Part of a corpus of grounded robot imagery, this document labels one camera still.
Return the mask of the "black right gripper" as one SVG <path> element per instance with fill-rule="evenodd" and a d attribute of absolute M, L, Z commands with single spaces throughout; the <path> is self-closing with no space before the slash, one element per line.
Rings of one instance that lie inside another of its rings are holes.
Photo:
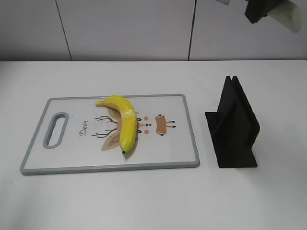
<path fill-rule="evenodd" d="M 252 24 L 257 23 L 280 3 L 281 0 L 248 0 L 245 16 Z"/>

